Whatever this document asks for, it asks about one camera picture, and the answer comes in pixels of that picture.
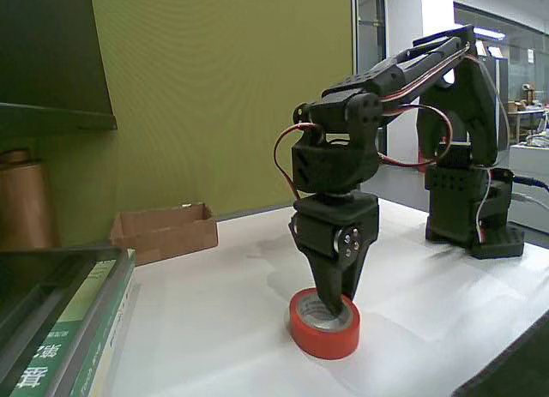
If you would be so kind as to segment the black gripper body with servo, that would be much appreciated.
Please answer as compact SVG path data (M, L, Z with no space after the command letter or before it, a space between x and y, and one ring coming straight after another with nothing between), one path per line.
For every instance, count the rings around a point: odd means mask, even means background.
M379 205L375 195L314 195L297 201L294 208L290 230L298 250L308 258L362 260L377 240Z

